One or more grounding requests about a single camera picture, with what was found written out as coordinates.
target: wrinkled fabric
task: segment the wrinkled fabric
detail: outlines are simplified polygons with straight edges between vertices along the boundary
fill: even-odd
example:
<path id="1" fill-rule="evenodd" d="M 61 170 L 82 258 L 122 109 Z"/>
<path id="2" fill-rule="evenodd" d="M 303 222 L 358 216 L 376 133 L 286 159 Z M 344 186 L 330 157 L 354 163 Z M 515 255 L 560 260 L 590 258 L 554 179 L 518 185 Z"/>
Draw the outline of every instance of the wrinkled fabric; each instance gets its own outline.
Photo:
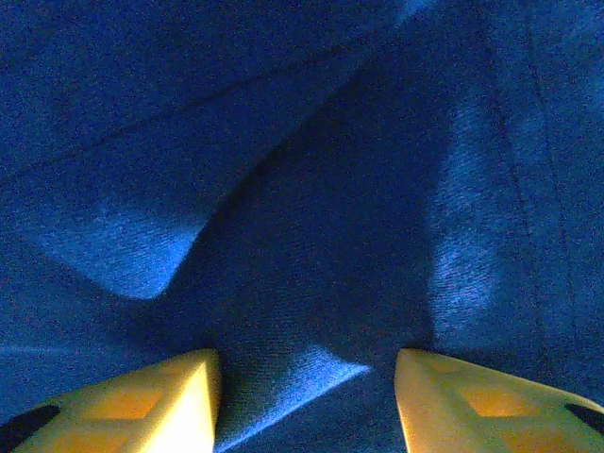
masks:
<path id="1" fill-rule="evenodd" d="M 221 452 L 403 451 L 408 346 L 604 403 L 597 1 L 129 5 L 2 7 L 0 418 L 202 347 Z"/>

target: blue fabric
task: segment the blue fabric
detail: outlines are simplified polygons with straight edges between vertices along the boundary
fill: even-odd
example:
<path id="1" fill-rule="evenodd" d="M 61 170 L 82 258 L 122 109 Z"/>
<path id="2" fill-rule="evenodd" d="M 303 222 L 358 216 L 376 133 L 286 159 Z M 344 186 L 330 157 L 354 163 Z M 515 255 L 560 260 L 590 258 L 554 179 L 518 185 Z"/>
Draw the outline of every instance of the blue fabric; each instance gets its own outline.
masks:
<path id="1" fill-rule="evenodd" d="M 364 5 L 3 7 L 0 419 L 201 347 L 217 451 L 402 451 L 406 346 L 604 403 L 604 8 Z"/>

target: yellow plastic part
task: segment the yellow plastic part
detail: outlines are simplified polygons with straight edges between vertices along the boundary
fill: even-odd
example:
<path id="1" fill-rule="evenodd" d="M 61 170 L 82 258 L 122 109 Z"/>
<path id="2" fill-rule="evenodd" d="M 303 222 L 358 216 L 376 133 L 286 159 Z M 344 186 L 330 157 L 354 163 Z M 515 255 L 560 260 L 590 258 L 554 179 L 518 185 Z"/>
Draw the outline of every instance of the yellow plastic part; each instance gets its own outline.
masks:
<path id="1" fill-rule="evenodd" d="M 566 404 L 595 402 L 467 361 L 402 349 L 394 378 L 410 453 L 604 452 L 604 436 Z"/>
<path id="2" fill-rule="evenodd" d="M 219 400 L 218 355 L 190 352 L 43 403 L 59 415 L 14 452 L 211 452 Z"/>

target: blue textile surface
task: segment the blue textile surface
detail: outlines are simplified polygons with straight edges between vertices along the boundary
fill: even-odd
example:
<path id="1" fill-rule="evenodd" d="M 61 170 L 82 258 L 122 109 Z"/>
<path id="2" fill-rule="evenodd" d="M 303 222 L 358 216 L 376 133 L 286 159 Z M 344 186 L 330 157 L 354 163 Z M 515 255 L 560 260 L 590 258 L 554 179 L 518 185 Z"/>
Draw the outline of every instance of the blue textile surface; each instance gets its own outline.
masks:
<path id="1" fill-rule="evenodd" d="M 604 6 L 6 2 L 0 422 L 196 348 L 217 451 L 404 449 L 417 346 L 604 404 Z"/>

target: blue cloth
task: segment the blue cloth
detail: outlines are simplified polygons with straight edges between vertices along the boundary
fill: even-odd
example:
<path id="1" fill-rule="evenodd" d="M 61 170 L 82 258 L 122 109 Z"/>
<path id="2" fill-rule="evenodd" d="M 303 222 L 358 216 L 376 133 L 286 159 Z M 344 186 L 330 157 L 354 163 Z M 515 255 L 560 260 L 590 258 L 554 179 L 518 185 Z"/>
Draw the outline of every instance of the blue cloth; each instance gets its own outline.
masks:
<path id="1" fill-rule="evenodd" d="M 604 8 L 0 15 L 0 419 L 202 347 L 217 451 L 404 448 L 416 346 L 604 403 Z"/>

